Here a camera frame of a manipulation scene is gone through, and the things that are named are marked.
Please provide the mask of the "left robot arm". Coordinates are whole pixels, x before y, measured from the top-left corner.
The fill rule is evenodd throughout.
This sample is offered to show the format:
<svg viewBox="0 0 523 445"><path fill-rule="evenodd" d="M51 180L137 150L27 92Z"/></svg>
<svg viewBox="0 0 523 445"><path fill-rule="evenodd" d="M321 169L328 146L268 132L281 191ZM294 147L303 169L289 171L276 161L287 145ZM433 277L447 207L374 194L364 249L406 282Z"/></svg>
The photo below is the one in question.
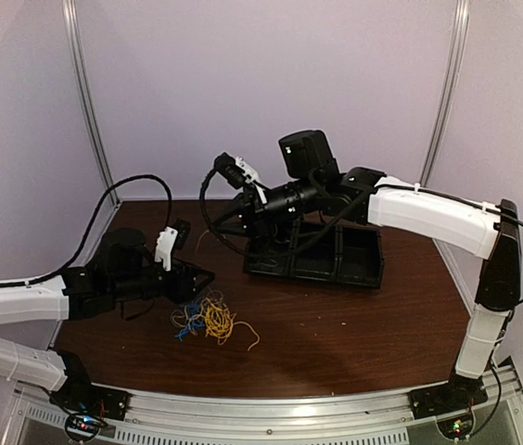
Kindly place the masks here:
<svg viewBox="0 0 523 445"><path fill-rule="evenodd" d="M86 320L138 300L188 303L215 278L175 258L189 232L188 222L167 220L155 247L148 248L138 229L108 231L84 266L68 260L52 273L0 281L0 325ZM0 337L0 376L63 396L79 412L98 402L90 376L73 353L38 350Z"/></svg>

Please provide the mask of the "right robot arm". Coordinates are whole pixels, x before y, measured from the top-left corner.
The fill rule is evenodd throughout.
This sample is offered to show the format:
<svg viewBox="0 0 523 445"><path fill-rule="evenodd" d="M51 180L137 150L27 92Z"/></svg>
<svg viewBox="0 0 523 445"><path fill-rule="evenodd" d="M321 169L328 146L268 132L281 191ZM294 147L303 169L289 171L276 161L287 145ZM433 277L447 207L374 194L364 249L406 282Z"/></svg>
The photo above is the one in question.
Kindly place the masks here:
<svg viewBox="0 0 523 445"><path fill-rule="evenodd" d="M398 229L480 261L474 308L449 380L440 389L446 408L461 408L475 395L503 330L523 304L523 222L515 203L454 197L366 167L342 172L320 130L289 134L278 145L290 180L274 188L263 185L241 157L222 154L214 162L239 193L236 216L245 235L271 235L282 224L321 212L331 225L345 221Z"/></svg>

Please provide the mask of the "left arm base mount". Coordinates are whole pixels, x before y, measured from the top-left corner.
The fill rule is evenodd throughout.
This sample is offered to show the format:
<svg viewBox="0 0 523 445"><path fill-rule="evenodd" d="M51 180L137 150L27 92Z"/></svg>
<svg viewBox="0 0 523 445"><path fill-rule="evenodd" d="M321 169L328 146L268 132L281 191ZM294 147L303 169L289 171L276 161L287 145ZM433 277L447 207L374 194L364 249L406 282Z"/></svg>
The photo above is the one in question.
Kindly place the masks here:
<svg viewBox="0 0 523 445"><path fill-rule="evenodd" d="M70 411L123 421L130 394L125 390L68 379L59 390L50 392L50 399Z"/></svg>

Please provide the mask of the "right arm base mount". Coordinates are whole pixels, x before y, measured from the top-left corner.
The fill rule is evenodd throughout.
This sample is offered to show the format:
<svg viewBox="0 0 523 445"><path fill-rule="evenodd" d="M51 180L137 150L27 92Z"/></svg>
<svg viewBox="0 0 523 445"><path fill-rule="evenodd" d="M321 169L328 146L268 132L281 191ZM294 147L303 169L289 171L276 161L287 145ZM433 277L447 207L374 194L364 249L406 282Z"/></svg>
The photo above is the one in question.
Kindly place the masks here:
<svg viewBox="0 0 523 445"><path fill-rule="evenodd" d="M408 394L414 419L467 410L488 400L482 378L452 375L446 383L411 390Z"/></svg>

